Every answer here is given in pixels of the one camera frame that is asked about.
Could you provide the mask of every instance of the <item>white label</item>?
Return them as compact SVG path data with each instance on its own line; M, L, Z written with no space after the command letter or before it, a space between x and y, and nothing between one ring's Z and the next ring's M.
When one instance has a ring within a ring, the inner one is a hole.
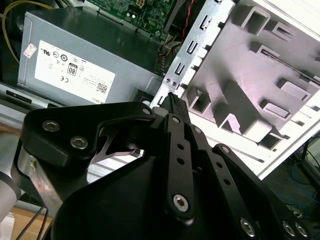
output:
M23 55L25 55L28 59L32 57L32 55L37 51L37 48L30 43L29 46L24 50Z
M105 103L115 74L40 41L34 77L95 104Z

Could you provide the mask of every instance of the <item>bolt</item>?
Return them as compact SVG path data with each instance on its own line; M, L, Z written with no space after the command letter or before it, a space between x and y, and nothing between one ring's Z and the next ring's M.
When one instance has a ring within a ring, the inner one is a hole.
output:
M48 132L56 132L60 129L60 125L53 120L46 120L42 123L42 127L44 130Z
M197 126L194 127L194 130L198 133L198 134L201 134L202 131L200 128L198 128Z
M180 212L186 212L189 208L188 201L180 194L173 196L173 204Z
M287 222L283 221L283 222L282 222L282 225L283 225L284 229L286 230L286 232L287 232L290 236L292 236L292 237L295 236L294 230L290 227L290 225L289 225Z
M226 148L225 146L222 146L221 148L222 148L222 150L223 150L226 154L228 154L228 153L229 153L229 149L228 149L228 148Z
M83 150L88 146L88 141L82 136L74 136L70 140L71 146L75 149Z
M299 233L301 233L302 236L308 237L306 230L299 223L296 222L295 227L296 229L298 229Z
M150 112L148 109L146 109L146 108L142 108L142 111L143 111L145 114L148 114L148 115L151 114L151 112Z
M176 123L180 123L179 118L176 118L175 116L172 117L173 121L175 121Z
M241 217L240 219L240 224L242 229L245 231L245 233L253 238L255 236L255 230L254 228L251 226L250 222L246 219L244 219L243 217Z

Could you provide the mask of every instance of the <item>green circuit board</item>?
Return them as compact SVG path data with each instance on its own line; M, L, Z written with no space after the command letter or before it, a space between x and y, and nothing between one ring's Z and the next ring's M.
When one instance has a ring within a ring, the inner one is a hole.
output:
M87 1L159 39L163 40L167 36L163 29L174 0Z

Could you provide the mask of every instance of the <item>barcode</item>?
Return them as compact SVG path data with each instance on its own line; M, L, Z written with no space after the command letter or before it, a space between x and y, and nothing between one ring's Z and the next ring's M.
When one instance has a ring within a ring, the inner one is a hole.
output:
M103 84L101 84L101 83L98 83L98 86L96 87L96 90L98 91L98 92L100 92L100 93L103 93L103 94L105 94L106 93L106 91L107 91L107 86L106 85L103 85Z

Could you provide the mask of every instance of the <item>power supply unit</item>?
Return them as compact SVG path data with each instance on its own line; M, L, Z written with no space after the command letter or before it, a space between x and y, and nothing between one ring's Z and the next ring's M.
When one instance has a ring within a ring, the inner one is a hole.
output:
M159 46L84 6L27 12L17 85L67 106L154 96Z

